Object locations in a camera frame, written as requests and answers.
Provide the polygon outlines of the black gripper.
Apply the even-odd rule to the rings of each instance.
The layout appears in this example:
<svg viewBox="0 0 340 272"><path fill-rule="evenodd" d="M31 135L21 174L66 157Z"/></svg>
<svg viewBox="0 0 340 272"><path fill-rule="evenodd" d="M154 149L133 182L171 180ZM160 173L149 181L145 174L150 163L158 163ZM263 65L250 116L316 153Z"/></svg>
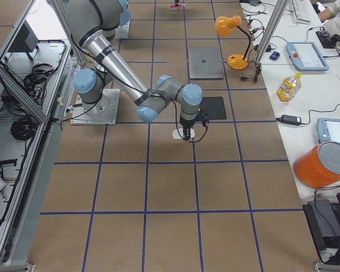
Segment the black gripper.
<svg viewBox="0 0 340 272"><path fill-rule="evenodd" d="M181 110L180 124L183 126L182 132L185 141L192 141L194 139L194 129L192 126L196 121L201 121L202 125L206 127L209 123L208 112L205 109L199 109L196 113L189 114Z"/></svg>

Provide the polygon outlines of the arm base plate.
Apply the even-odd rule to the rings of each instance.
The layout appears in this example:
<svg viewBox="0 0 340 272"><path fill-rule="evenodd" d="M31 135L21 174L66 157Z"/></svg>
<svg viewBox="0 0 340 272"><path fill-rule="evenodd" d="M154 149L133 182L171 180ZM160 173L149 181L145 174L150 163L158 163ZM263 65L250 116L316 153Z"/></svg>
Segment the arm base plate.
<svg viewBox="0 0 340 272"><path fill-rule="evenodd" d="M119 25L115 32L116 40L127 40L129 38L130 22L128 21L124 25Z"/></svg>
<svg viewBox="0 0 340 272"><path fill-rule="evenodd" d="M121 90L119 88L103 89L101 100L91 109L91 105L82 103L77 95L76 103L81 104L70 112L72 125L115 125Z"/></svg>

